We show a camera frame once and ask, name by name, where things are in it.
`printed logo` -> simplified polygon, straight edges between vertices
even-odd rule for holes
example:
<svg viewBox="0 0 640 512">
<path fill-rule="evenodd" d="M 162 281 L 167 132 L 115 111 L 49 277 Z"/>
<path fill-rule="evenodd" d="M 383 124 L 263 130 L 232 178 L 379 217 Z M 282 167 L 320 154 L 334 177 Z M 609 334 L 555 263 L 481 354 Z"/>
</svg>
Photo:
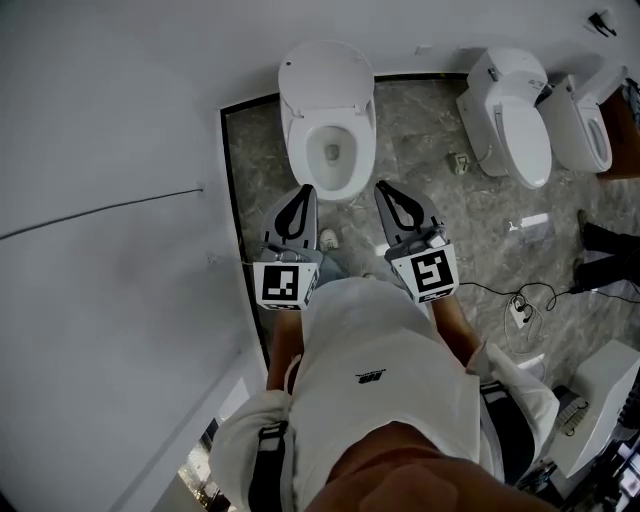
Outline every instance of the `printed logo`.
<svg viewBox="0 0 640 512">
<path fill-rule="evenodd" d="M 386 372 L 387 369 L 376 370 L 375 372 L 362 373 L 360 375 L 356 375 L 358 377 L 358 384 L 366 384 L 367 382 L 373 382 L 375 380 L 380 380 L 382 377 L 382 372 Z"/>
<path fill-rule="evenodd" d="M 273 310 L 290 309 L 293 311 L 298 311 L 300 309 L 300 306 L 296 306 L 295 304 L 264 304 L 263 307 L 265 309 L 273 309 Z"/>
<path fill-rule="evenodd" d="M 453 291 L 453 288 L 448 290 L 442 290 L 441 292 L 432 293 L 431 295 L 425 295 L 420 297 L 420 302 L 427 302 L 428 300 L 441 299 L 442 297 L 446 297 Z"/>
</svg>

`cable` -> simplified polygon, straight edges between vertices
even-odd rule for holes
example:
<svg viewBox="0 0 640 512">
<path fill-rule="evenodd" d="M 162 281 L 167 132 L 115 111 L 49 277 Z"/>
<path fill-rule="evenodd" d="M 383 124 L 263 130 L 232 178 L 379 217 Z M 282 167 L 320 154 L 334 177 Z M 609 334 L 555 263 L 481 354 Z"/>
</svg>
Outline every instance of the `cable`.
<svg viewBox="0 0 640 512">
<path fill-rule="evenodd" d="M 474 281 L 466 281 L 464 283 L 460 283 L 460 286 L 467 286 L 467 285 L 473 285 L 473 286 L 478 286 L 480 288 L 484 288 L 485 290 L 488 290 L 491 293 L 495 293 L 496 295 L 503 295 L 503 296 L 517 295 L 517 296 L 522 297 L 525 300 L 526 304 L 529 304 L 529 301 L 522 294 L 522 290 L 524 290 L 527 286 L 534 286 L 534 285 L 546 286 L 547 288 L 549 288 L 551 290 L 551 293 L 553 293 L 553 297 L 551 297 L 551 299 L 549 300 L 549 302 L 547 302 L 547 305 L 545 307 L 545 309 L 547 311 L 552 311 L 553 308 L 556 307 L 556 304 L 558 302 L 557 301 L 558 297 L 562 297 L 563 295 L 566 295 L 567 293 L 572 293 L 571 290 L 565 290 L 564 292 L 556 293 L 556 290 L 555 290 L 555 288 L 553 286 L 551 286 L 550 284 L 547 284 L 547 283 L 543 283 L 542 281 L 533 281 L 531 283 L 525 283 L 520 288 L 518 288 L 518 290 L 515 291 L 515 292 L 499 292 L 497 290 L 494 290 L 493 288 L 489 288 L 488 286 L 485 286 L 485 285 L 480 284 L 480 283 L 476 283 Z"/>
<path fill-rule="evenodd" d="M 609 295 L 608 293 L 604 293 L 598 290 L 585 290 L 585 291 L 591 292 L 591 293 L 597 293 L 598 295 L 604 295 L 605 297 L 609 297 L 610 299 L 620 299 L 625 302 L 628 302 L 629 304 L 640 304 L 640 301 L 638 300 L 625 299 L 624 297 L 620 297 L 618 295 Z"/>
<path fill-rule="evenodd" d="M 542 285 L 542 286 L 546 286 L 548 287 L 552 293 L 553 293 L 553 297 L 551 297 L 551 299 L 549 300 L 549 302 L 547 303 L 547 306 L 545 307 L 545 310 L 547 311 L 553 311 L 553 309 L 556 307 L 557 305 L 557 299 L 558 297 L 562 297 L 563 295 L 567 295 L 567 294 L 571 294 L 571 295 L 577 295 L 579 293 L 587 293 L 587 292 L 591 292 L 591 293 L 598 293 L 600 295 L 604 295 L 605 297 L 609 297 L 610 299 L 620 299 L 623 300 L 625 302 L 628 302 L 629 304 L 640 304 L 640 301 L 636 301 L 636 300 L 631 300 L 631 299 L 627 299 L 625 297 L 620 297 L 619 295 L 609 295 L 607 293 L 598 291 L 598 290 L 581 290 L 580 288 L 569 288 L 568 290 L 565 290 L 561 293 L 556 293 L 555 289 L 553 288 L 553 286 L 551 286 L 550 284 L 547 283 L 543 283 L 541 281 L 535 281 L 535 282 L 531 282 L 531 283 L 525 283 L 523 284 L 518 291 L 515 292 L 499 292 L 497 290 L 494 290 L 493 288 L 490 288 L 488 286 L 485 286 L 483 284 L 480 283 L 476 283 L 474 281 L 466 281 L 464 283 L 460 283 L 460 286 L 468 286 L 468 285 L 473 285 L 473 286 L 478 286 L 479 288 L 484 288 L 485 290 L 490 291 L 491 293 L 495 293 L 496 295 L 503 295 L 503 296 L 507 296 L 507 295 L 520 295 L 522 296 L 522 290 L 526 287 L 526 286 L 532 286 L 532 285 Z"/>
<path fill-rule="evenodd" d="M 23 233 L 28 233 L 29 231 L 33 231 L 34 229 L 40 229 L 47 226 L 52 226 L 53 224 L 58 224 L 60 222 L 64 222 L 66 220 L 77 219 L 78 217 L 84 217 L 85 215 L 91 215 L 92 213 L 98 213 L 105 210 L 111 210 L 112 208 L 120 208 L 121 206 L 128 206 L 130 204 L 137 203 L 146 203 L 147 201 L 155 201 L 156 199 L 163 199 L 165 197 L 179 196 L 182 194 L 191 194 L 193 192 L 202 192 L 204 189 L 202 188 L 194 188 L 192 190 L 184 190 L 182 192 L 173 192 L 171 194 L 164 194 L 162 196 L 154 196 L 147 197 L 146 199 L 136 199 L 135 201 L 127 201 L 126 203 L 117 203 L 109 206 L 102 206 L 101 208 L 95 208 L 93 210 L 87 210 L 81 213 L 74 213 L 73 215 L 67 215 L 66 217 L 59 217 L 57 219 L 48 220 L 46 222 L 41 222 L 40 224 L 34 224 L 33 226 L 28 226 L 26 228 L 16 229 L 15 231 L 10 231 L 9 233 L 5 233 L 0 236 L 0 240 L 6 240 L 7 238 L 11 238 L 13 236 L 21 235 Z"/>
<path fill-rule="evenodd" d="M 517 291 L 515 292 L 501 292 L 498 290 L 494 290 L 493 288 L 490 288 L 489 286 L 485 286 L 483 284 L 480 283 L 476 283 L 473 281 L 467 281 L 467 282 L 463 282 L 460 283 L 460 286 L 468 286 L 468 285 L 473 285 L 473 286 L 477 286 L 479 288 L 483 288 L 484 290 L 487 290 L 491 293 L 495 293 L 496 295 L 501 295 L 501 296 L 509 296 L 509 300 L 507 301 L 507 304 L 505 305 L 504 308 L 504 315 L 503 315 L 503 328 L 504 328 L 504 337 L 505 337 L 505 341 L 507 342 L 507 347 L 509 348 L 509 351 L 516 356 L 533 356 L 535 358 L 538 359 L 538 361 L 540 361 L 540 364 L 542 364 L 542 377 L 540 379 L 541 382 L 544 382 L 544 379 L 547 375 L 547 365 L 545 364 L 544 360 L 542 359 L 542 357 L 538 354 L 535 354 L 533 352 L 519 352 L 513 349 L 513 347 L 511 346 L 511 340 L 509 339 L 509 333 L 507 330 L 507 312 L 509 311 L 509 307 L 513 304 L 515 305 L 515 301 L 518 298 L 522 298 L 522 300 L 524 301 L 524 305 L 519 306 L 519 311 L 525 311 L 527 307 L 531 308 L 531 314 L 527 317 L 527 320 L 529 323 L 529 331 L 527 332 L 527 342 L 529 343 L 533 343 L 535 342 L 540 335 L 542 334 L 542 329 L 544 328 L 544 316 L 542 315 L 542 313 L 540 312 L 540 310 L 534 306 L 533 304 L 531 304 L 531 302 L 529 301 L 529 299 L 527 298 L 526 295 L 524 295 L 522 293 L 522 290 L 524 290 L 527 286 L 546 286 L 547 288 L 549 288 L 551 290 L 551 293 L 553 294 L 553 296 L 551 297 L 551 299 L 549 299 L 549 302 L 547 302 L 547 305 L 545 306 L 545 310 L 546 311 L 552 311 L 556 305 L 558 304 L 558 297 L 562 297 L 563 295 L 567 295 L 567 294 L 578 294 L 578 293 L 583 293 L 585 291 L 591 291 L 593 293 L 598 293 L 600 295 L 604 295 L 605 297 L 609 297 L 612 299 L 620 299 L 623 300 L 625 302 L 628 302 L 630 304 L 640 304 L 639 301 L 634 301 L 634 300 L 630 300 L 627 299 L 625 297 L 620 297 L 618 295 L 609 295 L 607 293 L 598 291 L 598 290 L 581 290 L 579 288 L 573 287 L 570 288 L 568 290 L 565 290 L 561 293 L 556 293 L 556 290 L 553 286 L 551 286 L 548 283 L 543 283 L 542 281 L 533 281 L 531 283 L 525 283 L 523 284 L 520 288 L 518 288 Z M 533 324 L 535 323 L 536 319 L 540 318 L 540 327 L 538 328 L 538 330 L 536 331 L 535 336 L 532 336 L 532 332 L 533 332 Z"/>
<path fill-rule="evenodd" d="M 533 304 L 531 304 L 529 302 L 529 299 L 527 299 L 527 297 L 525 295 L 522 295 L 521 293 L 514 293 L 511 298 L 507 301 L 507 304 L 505 305 L 504 308 L 504 315 L 503 315 L 503 327 L 504 327 L 504 338 L 505 341 L 507 342 L 507 347 L 509 347 L 509 352 L 511 352 L 513 355 L 515 356 L 533 356 L 535 357 L 538 361 L 540 361 L 540 364 L 542 365 L 542 377 L 540 378 L 541 382 L 544 382 L 544 378 L 547 376 L 547 365 L 544 363 L 544 360 L 542 359 L 542 357 L 539 354 L 535 354 L 534 352 L 520 352 L 520 351 L 516 351 L 513 349 L 513 346 L 511 345 L 511 340 L 509 339 L 509 333 L 507 330 L 507 312 L 509 311 L 509 307 L 511 305 L 515 305 L 515 301 L 518 297 L 522 297 L 522 299 L 525 301 L 525 305 L 522 306 L 522 309 L 526 309 L 527 306 L 529 306 L 531 308 L 531 315 L 528 316 L 528 323 L 529 323 L 529 331 L 527 332 L 527 342 L 528 343 L 533 343 L 535 342 L 539 337 L 540 334 L 542 333 L 542 328 L 544 327 L 544 316 L 542 316 L 542 313 L 540 313 L 540 311 L 538 310 L 538 308 L 536 308 Z M 538 328 L 535 336 L 531 336 L 531 333 L 533 332 L 533 324 L 536 321 L 536 318 L 540 318 L 540 327 Z"/>
</svg>

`black floor trim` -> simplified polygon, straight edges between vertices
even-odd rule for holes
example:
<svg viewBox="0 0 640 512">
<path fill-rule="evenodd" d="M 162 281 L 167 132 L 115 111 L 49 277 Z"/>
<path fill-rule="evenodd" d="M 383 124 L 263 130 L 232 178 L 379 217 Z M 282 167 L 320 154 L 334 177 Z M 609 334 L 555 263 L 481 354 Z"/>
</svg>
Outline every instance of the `black floor trim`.
<svg viewBox="0 0 640 512">
<path fill-rule="evenodd" d="M 376 83 L 382 82 L 396 82 L 396 81 L 409 81 L 409 80 L 466 80 L 466 73 L 407 73 L 400 75 L 383 75 L 376 76 Z M 242 237 L 242 226 L 240 224 L 240 212 L 238 211 L 238 202 L 236 200 L 236 190 L 233 182 L 233 170 L 231 168 L 231 156 L 229 152 L 229 136 L 227 133 L 227 116 L 234 114 L 248 108 L 258 107 L 274 101 L 279 101 L 280 94 L 269 94 L 262 96 L 254 100 L 244 101 L 236 105 L 220 109 L 220 124 L 222 126 L 222 145 L 224 147 L 224 161 L 227 171 L 227 182 L 229 183 L 229 197 L 231 199 L 231 210 L 233 211 L 233 222 L 236 227 L 236 236 L 238 237 L 238 248 L 240 250 L 240 258 L 242 259 L 242 272 L 244 274 L 245 284 L 247 285 L 247 293 L 249 294 L 249 302 L 251 303 L 251 313 L 253 315 L 253 321 L 256 324 L 256 331 L 258 331 L 258 338 L 260 339 L 260 347 L 262 348 L 262 356 L 264 357 L 265 364 L 269 368 L 270 358 L 267 350 L 267 345 L 264 339 L 264 333 L 262 331 L 262 324 L 260 323 L 260 317 L 258 315 L 258 304 L 255 299 L 255 292 L 253 290 L 253 279 L 251 276 L 251 270 L 249 269 L 250 263 L 247 260 L 247 252 L 244 246 L 244 238 Z"/>
<path fill-rule="evenodd" d="M 376 83 L 408 82 L 410 80 L 466 80 L 467 73 L 405 73 L 376 77 Z"/>
<path fill-rule="evenodd" d="M 227 119 L 223 115 L 223 111 L 220 111 L 220 125 L 222 128 L 222 145 L 224 147 L 224 163 L 227 170 L 227 182 L 229 183 L 229 199 L 231 200 L 231 211 L 233 212 L 233 223 L 236 227 L 236 237 L 238 238 L 238 250 L 240 251 L 240 260 L 242 261 L 242 273 L 244 274 L 244 281 L 247 286 L 247 294 L 249 295 L 249 302 L 251 304 L 251 314 L 253 315 L 253 322 L 256 324 L 256 331 L 258 332 L 258 339 L 260 340 L 260 348 L 262 349 L 262 357 L 267 368 L 271 363 L 269 358 L 269 351 L 267 350 L 267 344 L 264 339 L 264 332 L 262 331 L 262 324 L 260 323 L 260 317 L 258 316 L 258 304 L 255 299 L 255 292 L 253 291 L 253 279 L 251 276 L 250 262 L 247 259 L 247 251 L 244 247 L 244 238 L 242 237 L 242 226 L 240 224 L 240 212 L 238 211 L 238 202 L 236 200 L 236 187 L 233 182 L 233 172 L 231 169 L 231 155 L 229 152 L 229 136 L 227 133 Z"/>
<path fill-rule="evenodd" d="M 253 107 L 259 107 L 260 105 L 265 105 L 267 103 L 272 103 L 274 101 L 279 101 L 279 100 L 280 100 L 279 93 L 276 92 L 274 94 L 268 94 L 267 96 L 261 96 L 260 98 L 256 98 L 254 100 L 243 101 L 242 103 L 237 103 L 236 105 L 231 105 L 230 107 L 220 109 L 220 115 L 224 118 L 224 116 L 228 116 L 229 114 L 233 114 L 235 112 L 240 112 L 241 110 L 246 110 L 248 108 L 253 108 Z"/>
</svg>

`toilet tank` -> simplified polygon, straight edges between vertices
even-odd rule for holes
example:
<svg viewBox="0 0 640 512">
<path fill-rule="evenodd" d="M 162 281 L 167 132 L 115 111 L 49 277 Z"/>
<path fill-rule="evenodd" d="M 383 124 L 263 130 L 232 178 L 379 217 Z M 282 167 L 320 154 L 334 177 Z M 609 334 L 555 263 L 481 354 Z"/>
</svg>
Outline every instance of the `toilet tank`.
<svg viewBox="0 0 640 512">
<path fill-rule="evenodd" d="M 547 84 L 547 74 L 535 56 L 518 48 L 488 48 L 467 78 L 472 94 L 492 101 L 518 97 L 532 105 Z"/>
</svg>

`white shirt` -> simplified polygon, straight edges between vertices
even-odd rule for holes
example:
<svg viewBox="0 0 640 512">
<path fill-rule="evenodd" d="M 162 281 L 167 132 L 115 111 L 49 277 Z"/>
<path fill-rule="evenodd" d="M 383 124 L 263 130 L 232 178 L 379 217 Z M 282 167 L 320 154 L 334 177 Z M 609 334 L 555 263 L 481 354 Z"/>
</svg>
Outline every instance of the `white shirt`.
<svg viewBox="0 0 640 512">
<path fill-rule="evenodd" d="M 213 479 L 236 507 L 248 510 L 258 431 L 279 420 L 288 420 L 295 436 L 293 491 L 301 511 L 350 446 L 393 421 L 413 426 L 445 455 L 492 472 L 480 429 L 478 378 L 465 372 L 424 307 L 406 292 L 371 279 L 328 283 L 303 313 L 303 336 L 292 395 L 265 391 L 252 397 L 214 438 Z M 497 347 L 489 349 L 496 378 L 530 412 L 537 455 L 558 402 Z"/>
</svg>

